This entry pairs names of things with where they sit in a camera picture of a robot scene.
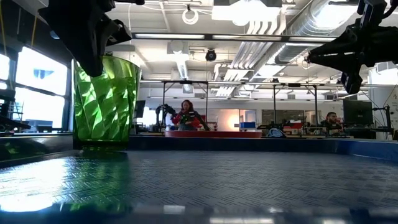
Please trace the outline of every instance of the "wall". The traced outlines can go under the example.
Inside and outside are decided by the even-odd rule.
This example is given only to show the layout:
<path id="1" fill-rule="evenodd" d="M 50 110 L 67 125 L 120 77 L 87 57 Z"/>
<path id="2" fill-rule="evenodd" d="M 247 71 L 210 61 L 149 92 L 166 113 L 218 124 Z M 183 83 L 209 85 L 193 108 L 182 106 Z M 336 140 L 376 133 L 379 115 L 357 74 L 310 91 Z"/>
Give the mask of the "wall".
<path id="1" fill-rule="evenodd" d="M 377 73 L 376 69 L 372 69 L 369 71 L 369 81 L 371 84 L 382 84 L 382 85 L 391 85 L 398 84 L 398 74 L 397 69 L 390 69 L 382 71 L 381 73 Z M 374 107 L 383 107 L 385 105 L 389 105 L 391 114 L 391 125 L 392 127 L 398 127 L 398 89 L 396 88 L 372 88 L 370 89 L 369 97 L 373 100 Z M 381 122 L 386 122 L 385 112 L 374 111 L 373 115 L 375 118 L 380 120 Z M 386 136 L 384 133 L 376 133 L 378 139 L 385 139 Z"/>

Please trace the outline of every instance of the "green plastic tumbler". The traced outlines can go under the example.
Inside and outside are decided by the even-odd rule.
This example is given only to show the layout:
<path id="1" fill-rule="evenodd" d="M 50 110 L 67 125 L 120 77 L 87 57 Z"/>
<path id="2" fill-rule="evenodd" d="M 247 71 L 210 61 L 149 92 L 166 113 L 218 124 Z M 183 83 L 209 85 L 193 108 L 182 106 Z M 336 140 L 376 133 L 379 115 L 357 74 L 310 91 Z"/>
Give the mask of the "green plastic tumbler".
<path id="1" fill-rule="evenodd" d="M 73 135 L 79 141 L 128 142 L 141 70 L 113 56 L 104 56 L 103 65 L 102 75 L 93 78 L 73 63 Z"/>

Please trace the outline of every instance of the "red table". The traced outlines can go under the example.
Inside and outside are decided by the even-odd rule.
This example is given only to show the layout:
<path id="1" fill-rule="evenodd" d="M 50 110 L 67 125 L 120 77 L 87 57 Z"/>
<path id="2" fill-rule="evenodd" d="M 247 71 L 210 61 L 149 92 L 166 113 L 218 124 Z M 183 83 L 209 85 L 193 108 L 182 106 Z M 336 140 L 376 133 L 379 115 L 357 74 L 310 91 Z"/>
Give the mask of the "red table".
<path id="1" fill-rule="evenodd" d="M 175 138 L 261 138 L 261 132 L 239 131 L 166 131 L 166 137 Z"/>

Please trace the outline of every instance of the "exposed ductwork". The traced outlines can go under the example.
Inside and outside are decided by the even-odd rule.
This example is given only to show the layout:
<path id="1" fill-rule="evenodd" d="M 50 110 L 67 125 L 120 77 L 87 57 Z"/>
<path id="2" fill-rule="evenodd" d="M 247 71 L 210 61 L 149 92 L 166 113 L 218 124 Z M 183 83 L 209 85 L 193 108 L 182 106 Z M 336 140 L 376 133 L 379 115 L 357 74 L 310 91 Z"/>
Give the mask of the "exposed ductwork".
<path id="1" fill-rule="evenodd" d="M 344 24 L 355 12 L 355 6 L 330 5 L 329 0 L 313 0 L 286 30 L 285 35 L 330 35 Z M 280 72 L 285 66 L 300 56 L 308 46 L 272 44 L 266 56 L 254 68 L 254 78 L 266 80 Z"/>
<path id="2" fill-rule="evenodd" d="M 282 7 L 279 11 L 279 16 L 275 17 L 271 22 L 251 21 L 247 34 L 281 34 L 286 28 L 285 11 L 286 7 Z M 227 78 L 234 77 L 234 79 L 228 81 L 240 81 L 240 79 L 245 76 L 249 76 L 248 78 L 251 78 L 253 74 L 252 72 L 248 74 L 248 71 L 253 68 L 270 46 L 271 43 L 243 42 L 230 66 L 231 68 L 240 69 L 240 71 L 238 72 L 237 70 L 234 71 L 231 69 L 230 72 L 234 72 L 235 75 L 226 75 Z M 220 89 L 221 91 L 218 92 L 218 96 L 229 96 L 233 91 L 237 91 L 237 95 L 240 95 L 239 92 L 241 87 L 235 88 L 223 86 Z"/>
<path id="3" fill-rule="evenodd" d="M 187 62 L 184 60 L 176 61 L 177 69 L 182 80 L 188 80 L 188 69 Z M 183 93 L 193 93 L 193 86 L 189 84 L 184 84 L 182 87 Z"/>
<path id="4" fill-rule="evenodd" d="M 286 35 L 330 35 L 355 12 L 356 6 L 329 5 L 329 1 L 315 0 L 286 30 Z M 275 63 L 287 64 L 301 55 L 306 46 L 285 45 Z"/>

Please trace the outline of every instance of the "dark hair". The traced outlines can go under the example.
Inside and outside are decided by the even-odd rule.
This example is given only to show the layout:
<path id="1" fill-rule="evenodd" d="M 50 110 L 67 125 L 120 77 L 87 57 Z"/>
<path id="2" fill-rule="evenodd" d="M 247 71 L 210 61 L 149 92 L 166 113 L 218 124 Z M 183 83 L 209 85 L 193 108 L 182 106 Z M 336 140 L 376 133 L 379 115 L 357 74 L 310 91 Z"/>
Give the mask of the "dark hair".
<path id="1" fill-rule="evenodd" d="M 182 101 L 182 103 L 181 103 L 181 111 L 184 110 L 183 104 L 184 104 L 185 102 L 187 102 L 187 103 L 189 104 L 189 111 L 194 111 L 194 109 L 193 109 L 193 104 L 192 104 L 192 102 L 189 101 L 189 100 L 184 100 L 184 101 Z"/>
<path id="2" fill-rule="evenodd" d="M 332 114 L 336 114 L 335 112 L 329 112 L 327 115 L 326 115 L 326 117 L 328 118 L 330 115 L 332 115 Z"/>

